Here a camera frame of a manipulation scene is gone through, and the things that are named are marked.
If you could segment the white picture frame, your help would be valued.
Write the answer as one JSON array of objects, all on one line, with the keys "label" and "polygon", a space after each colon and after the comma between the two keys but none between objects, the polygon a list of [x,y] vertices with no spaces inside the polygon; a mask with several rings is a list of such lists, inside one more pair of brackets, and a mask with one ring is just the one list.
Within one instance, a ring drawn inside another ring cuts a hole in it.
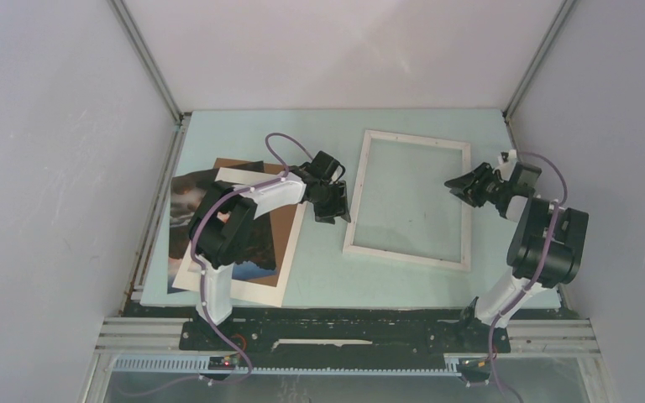
[{"label": "white picture frame", "polygon": [[444,183],[471,162],[467,142],[366,130],[343,251],[469,272],[472,209]]}]

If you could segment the brown backing board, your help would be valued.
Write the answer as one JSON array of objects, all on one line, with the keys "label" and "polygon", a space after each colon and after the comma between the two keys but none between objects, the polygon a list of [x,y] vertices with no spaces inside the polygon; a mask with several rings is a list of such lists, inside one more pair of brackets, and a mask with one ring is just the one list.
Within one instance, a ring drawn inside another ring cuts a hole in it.
[{"label": "brown backing board", "polygon": [[296,210],[296,205],[281,207],[254,220],[248,247],[233,266],[234,280],[275,288],[286,283],[286,249]]}]

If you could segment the landscape photo print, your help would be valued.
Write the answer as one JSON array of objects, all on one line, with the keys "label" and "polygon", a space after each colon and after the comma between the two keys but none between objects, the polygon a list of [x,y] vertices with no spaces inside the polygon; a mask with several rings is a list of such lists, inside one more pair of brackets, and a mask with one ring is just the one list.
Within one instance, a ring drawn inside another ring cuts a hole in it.
[{"label": "landscape photo print", "polygon": [[[174,280],[187,251],[190,221],[207,189],[217,179],[218,169],[199,170],[176,176],[170,185],[169,252],[167,292],[180,293]],[[280,268],[268,214],[254,220],[247,249],[233,266],[233,279],[276,287]]]}]

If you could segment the white mat board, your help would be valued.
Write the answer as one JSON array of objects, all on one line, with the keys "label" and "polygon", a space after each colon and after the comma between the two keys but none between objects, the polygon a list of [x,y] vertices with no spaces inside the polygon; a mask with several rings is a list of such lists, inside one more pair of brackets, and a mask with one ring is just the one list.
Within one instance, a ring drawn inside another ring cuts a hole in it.
[{"label": "white mat board", "polygon": [[[269,180],[273,175],[279,173],[279,171],[281,170],[281,168],[277,165],[264,164],[260,161],[255,163],[233,165],[229,167],[222,166],[217,169],[218,175],[216,181],[226,181],[231,185],[253,185]],[[230,295],[233,299],[263,304],[267,306],[282,306],[286,286],[290,277],[296,244],[298,242],[302,227],[302,219],[304,217],[304,212],[306,211],[306,206],[304,204],[296,204],[296,206],[297,210],[296,218],[294,219],[293,232],[286,249],[285,261],[290,265],[289,274],[286,276],[286,283],[281,288],[275,288],[250,284],[246,282],[239,282],[232,279]],[[181,266],[174,280],[174,287],[181,289],[181,291],[198,290],[198,265],[196,264],[196,262],[191,260],[189,253],[190,248],[188,246],[187,251],[185,252],[185,257],[182,260]]]}]

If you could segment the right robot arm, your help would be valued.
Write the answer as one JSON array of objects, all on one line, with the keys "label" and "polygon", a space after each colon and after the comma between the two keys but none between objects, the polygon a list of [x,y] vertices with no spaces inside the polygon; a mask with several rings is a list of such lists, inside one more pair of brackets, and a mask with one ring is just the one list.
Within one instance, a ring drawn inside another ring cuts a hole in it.
[{"label": "right robot arm", "polygon": [[579,272],[590,216],[537,196],[541,174],[540,168],[523,162],[497,167],[483,163],[444,183],[466,205],[490,203],[500,217],[517,226],[506,254],[506,273],[472,302],[473,318],[454,329],[456,343],[464,350],[479,349],[489,338],[487,327],[505,328],[525,302],[567,285]]}]

